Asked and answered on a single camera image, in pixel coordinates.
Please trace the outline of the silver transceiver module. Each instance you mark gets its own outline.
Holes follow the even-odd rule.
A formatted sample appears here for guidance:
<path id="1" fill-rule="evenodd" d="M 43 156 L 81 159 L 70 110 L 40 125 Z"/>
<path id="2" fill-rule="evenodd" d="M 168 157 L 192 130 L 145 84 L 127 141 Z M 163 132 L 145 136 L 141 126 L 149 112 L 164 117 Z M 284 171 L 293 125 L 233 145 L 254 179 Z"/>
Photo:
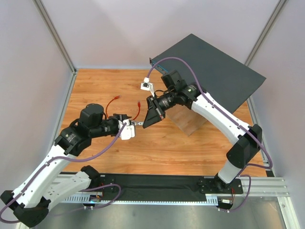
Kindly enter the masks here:
<path id="1" fill-rule="evenodd" d="M 131 121 L 132 125 L 143 125 L 143 122 L 139 122 L 139 121 Z"/>

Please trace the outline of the dark blue network switch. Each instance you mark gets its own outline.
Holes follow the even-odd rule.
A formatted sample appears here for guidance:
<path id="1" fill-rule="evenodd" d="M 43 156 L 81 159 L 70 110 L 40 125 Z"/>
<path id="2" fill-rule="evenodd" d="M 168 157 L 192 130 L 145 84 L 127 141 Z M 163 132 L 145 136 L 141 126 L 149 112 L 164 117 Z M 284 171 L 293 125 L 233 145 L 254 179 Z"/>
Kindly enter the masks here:
<path id="1" fill-rule="evenodd" d="M 230 113 L 234 113 L 266 80 L 194 34 L 151 58 L 150 64 L 163 58 L 167 60 L 158 64 L 156 70 L 162 74 L 177 70 L 187 84 L 199 82 Z"/>

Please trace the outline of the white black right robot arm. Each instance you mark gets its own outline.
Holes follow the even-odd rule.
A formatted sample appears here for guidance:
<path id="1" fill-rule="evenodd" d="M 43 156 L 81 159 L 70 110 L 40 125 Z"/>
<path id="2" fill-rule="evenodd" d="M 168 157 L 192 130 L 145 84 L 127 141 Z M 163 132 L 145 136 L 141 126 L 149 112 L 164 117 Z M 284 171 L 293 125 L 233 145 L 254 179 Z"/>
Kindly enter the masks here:
<path id="1" fill-rule="evenodd" d="M 227 189 L 253 157 L 261 150 L 262 129 L 259 125 L 250 126 L 218 104 L 211 95 L 192 83 L 187 84 L 177 71 L 161 77 L 166 91 L 161 96 L 147 97 L 147 114 L 143 128 L 148 128 L 166 117 L 166 110 L 175 105 L 186 106 L 196 112 L 218 130 L 232 144 L 227 152 L 224 167 L 215 175 L 212 188 L 219 191 Z"/>

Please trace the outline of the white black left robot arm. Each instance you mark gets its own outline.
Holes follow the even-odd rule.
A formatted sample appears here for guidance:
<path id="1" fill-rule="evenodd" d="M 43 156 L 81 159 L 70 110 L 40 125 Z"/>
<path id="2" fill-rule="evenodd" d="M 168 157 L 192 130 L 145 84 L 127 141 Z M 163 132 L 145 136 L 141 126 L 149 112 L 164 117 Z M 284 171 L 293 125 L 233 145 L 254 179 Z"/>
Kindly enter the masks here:
<path id="1" fill-rule="evenodd" d="M 114 139 L 96 155 L 78 159 L 81 152 L 92 144 L 92 139 L 112 136 Z M 53 181 L 70 162 L 91 161 L 105 153 L 116 142 L 135 137 L 135 126 L 125 114 L 106 117 L 103 106 L 88 104 L 79 118 L 64 128 L 53 146 L 34 172 L 14 190 L 4 191 L 0 198 L 3 213 L 10 208 L 15 223 L 35 227 L 60 202 L 79 191 L 99 191 L 106 188 L 100 173 L 92 166 L 84 166 L 73 177 L 52 186 Z"/>

